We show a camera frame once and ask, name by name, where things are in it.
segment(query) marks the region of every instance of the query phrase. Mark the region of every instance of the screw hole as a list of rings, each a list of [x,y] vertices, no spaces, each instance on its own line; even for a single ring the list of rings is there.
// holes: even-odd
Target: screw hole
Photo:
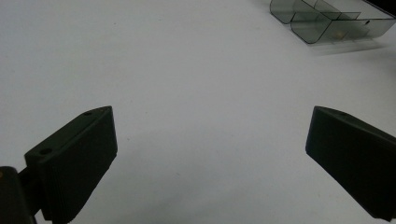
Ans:
[[[40,150],[40,155],[46,156],[52,152],[52,148],[43,148]]]

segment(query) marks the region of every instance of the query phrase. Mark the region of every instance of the white table surface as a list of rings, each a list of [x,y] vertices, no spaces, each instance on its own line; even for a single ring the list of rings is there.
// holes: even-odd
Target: white table surface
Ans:
[[[396,135],[395,37],[307,46],[267,0],[4,0],[0,165],[112,105],[118,157],[72,223],[387,223],[304,146],[314,105]]]

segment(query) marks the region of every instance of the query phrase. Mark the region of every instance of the white surface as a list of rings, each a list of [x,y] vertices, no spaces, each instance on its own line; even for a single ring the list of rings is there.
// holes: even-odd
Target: white surface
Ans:
[[[396,135],[395,30],[310,47],[261,0],[1,1],[0,164],[112,105],[119,154],[73,223],[387,223],[304,144],[314,105]]]

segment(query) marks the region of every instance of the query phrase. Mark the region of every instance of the transparent plastic tray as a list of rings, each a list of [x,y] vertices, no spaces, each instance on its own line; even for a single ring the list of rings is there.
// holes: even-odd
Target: transparent plastic tray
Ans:
[[[340,11],[323,0],[272,0],[271,13],[308,44],[337,42],[383,35],[396,19],[363,1],[343,1]]]

